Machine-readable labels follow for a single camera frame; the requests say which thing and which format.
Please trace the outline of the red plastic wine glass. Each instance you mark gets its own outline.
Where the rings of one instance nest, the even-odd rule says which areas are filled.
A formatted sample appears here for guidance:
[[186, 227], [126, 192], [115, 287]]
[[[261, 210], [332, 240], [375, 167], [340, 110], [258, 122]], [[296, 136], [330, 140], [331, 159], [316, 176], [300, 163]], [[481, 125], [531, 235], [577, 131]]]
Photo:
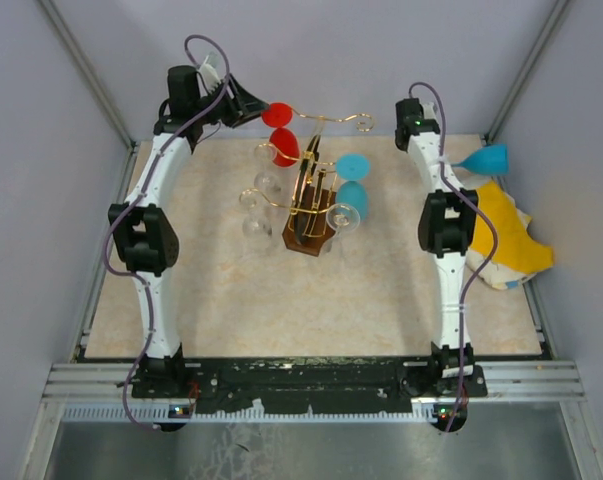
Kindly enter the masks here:
[[276, 150], [273, 163], [282, 168], [291, 167], [299, 157], [297, 138], [287, 128], [292, 117], [292, 108], [281, 102], [271, 103], [261, 115], [263, 123], [273, 129], [269, 137], [269, 142], [274, 145]]

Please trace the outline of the blue wine glass front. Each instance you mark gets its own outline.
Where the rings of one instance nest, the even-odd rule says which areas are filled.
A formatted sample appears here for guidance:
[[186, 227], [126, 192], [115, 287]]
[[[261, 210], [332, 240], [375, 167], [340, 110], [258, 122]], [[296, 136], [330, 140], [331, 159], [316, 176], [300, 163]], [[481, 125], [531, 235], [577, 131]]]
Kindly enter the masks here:
[[337, 176], [343, 180], [336, 195], [338, 203], [353, 207], [364, 221], [369, 213], [369, 196], [362, 184], [370, 173], [369, 160], [362, 154], [349, 153], [336, 162]]

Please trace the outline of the blue wine glass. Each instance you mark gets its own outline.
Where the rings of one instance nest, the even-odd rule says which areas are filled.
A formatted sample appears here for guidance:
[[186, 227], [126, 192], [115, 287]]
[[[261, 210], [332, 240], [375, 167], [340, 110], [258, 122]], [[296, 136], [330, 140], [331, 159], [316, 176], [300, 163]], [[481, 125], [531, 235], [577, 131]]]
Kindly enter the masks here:
[[487, 145], [473, 152], [456, 167], [483, 176], [502, 176], [509, 172], [508, 148], [504, 144]]
[[362, 184], [370, 173], [369, 160], [362, 154], [349, 153], [336, 162], [337, 176], [343, 180], [336, 195], [338, 203], [353, 207], [364, 221], [369, 213], [369, 196]]

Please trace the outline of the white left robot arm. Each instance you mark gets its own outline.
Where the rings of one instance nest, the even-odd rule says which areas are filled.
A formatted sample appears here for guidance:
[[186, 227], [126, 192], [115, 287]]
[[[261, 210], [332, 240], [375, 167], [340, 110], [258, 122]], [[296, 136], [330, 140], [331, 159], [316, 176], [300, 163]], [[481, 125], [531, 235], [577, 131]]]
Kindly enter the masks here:
[[237, 128], [268, 107], [232, 74], [210, 66], [177, 66], [167, 74], [168, 97], [154, 125], [148, 160], [126, 199], [108, 210], [109, 237], [132, 278], [140, 303], [143, 363], [170, 361], [181, 351], [171, 292], [180, 243], [166, 209], [178, 175], [207, 125]]

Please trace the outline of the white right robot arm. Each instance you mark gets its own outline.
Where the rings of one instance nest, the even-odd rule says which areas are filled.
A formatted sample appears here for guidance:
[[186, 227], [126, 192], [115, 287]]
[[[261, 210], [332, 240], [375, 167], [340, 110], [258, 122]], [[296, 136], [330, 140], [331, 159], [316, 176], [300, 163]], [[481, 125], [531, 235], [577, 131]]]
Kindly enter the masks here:
[[463, 187], [440, 152], [441, 129], [426, 114], [425, 106], [417, 98], [406, 98], [395, 104], [395, 113], [395, 145], [413, 160], [426, 191], [417, 237], [421, 250], [433, 259], [439, 282], [439, 326], [433, 353], [461, 356], [469, 365], [472, 347], [465, 332], [462, 291], [476, 216], [459, 195], [473, 204], [478, 203], [478, 196]]

